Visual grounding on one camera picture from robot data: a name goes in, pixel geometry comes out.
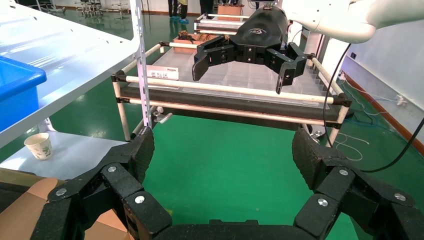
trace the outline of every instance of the blue plastic bin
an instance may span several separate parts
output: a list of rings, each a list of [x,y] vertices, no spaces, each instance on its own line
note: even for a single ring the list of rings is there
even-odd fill
[[[37,85],[46,80],[41,68],[0,56],[0,132],[39,109]]]

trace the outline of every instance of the wooden box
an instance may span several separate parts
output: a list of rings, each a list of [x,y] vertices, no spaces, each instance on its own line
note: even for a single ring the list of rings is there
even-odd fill
[[[209,38],[206,40],[205,38],[207,37],[206,34],[203,34],[202,36],[202,40],[199,40],[200,34],[194,34],[194,33],[189,33],[189,35],[194,39],[193,43],[190,40],[180,40],[178,39],[178,37],[174,38],[173,42],[174,43],[178,43],[178,44],[194,44],[194,45],[199,45],[202,44],[206,41],[209,41],[211,39],[214,39],[218,36],[216,35],[209,35]],[[173,51],[177,54],[193,54],[194,52],[196,52],[196,49],[194,48],[185,48],[185,47],[174,47]]]
[[[218,14],[241,16],[242,15],[242,7],[241,6],[218,6]],[[238,22],[238,21],[240,21],[240,18],[239,17],[220,16],[220,17],[218,17],[218,20]]]

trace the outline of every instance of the paper cup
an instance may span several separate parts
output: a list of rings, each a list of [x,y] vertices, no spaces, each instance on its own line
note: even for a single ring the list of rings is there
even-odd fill
[[[39,160],[46,160],[53,155],[52,144],[48,133],[38,133],[25,139],[23,142],[32,155]]]

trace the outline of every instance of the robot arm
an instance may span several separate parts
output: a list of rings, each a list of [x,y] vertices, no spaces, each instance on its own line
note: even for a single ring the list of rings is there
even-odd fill
[[[422,0],[283,0],[289,20],[331,38],[359,44],[380,28],[424,19]]]
[[[283,38],[288,20],[331,38],[359,44],[379,28],[424,19],[423,0],[250,0],[266,3],[228,39],[223,36],[197,46],[192,68],[199,81],[209,67],[232,61],[266,65],[278,74],[275,91],[303,74],[306,56]]]

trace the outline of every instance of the white metal shelf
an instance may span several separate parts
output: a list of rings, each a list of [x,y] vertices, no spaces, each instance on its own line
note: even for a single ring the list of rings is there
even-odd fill
[[[89,136],[48,131],[53,156],[47,160],[36,159],[23,147],[0,163],[0,168],[34,173],[45,178],[73,179],[94,168],[111,147],[126,144]]]
[[[12,0],[0,0],[0,56],[43,69],[39,109],[0,132],[0,148],[133,61],[140,45],[137,17],[127,40]]]

